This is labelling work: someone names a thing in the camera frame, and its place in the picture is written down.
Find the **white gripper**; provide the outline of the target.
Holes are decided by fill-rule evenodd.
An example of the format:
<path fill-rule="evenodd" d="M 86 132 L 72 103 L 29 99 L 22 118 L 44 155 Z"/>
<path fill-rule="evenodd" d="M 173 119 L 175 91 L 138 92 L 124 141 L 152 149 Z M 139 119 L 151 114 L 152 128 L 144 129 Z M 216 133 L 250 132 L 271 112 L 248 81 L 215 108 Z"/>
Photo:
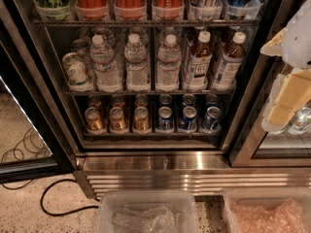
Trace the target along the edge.
<path fill-rule="evenodd" d="M 294 67 L 288 75 L 279 74 L 274 80 L 263 109 L 262 129 L 278 132 L 311 100 L 311 0 L 303 3 L 286 28 L 264 44 L 260 53 L 282 56 Z"/>

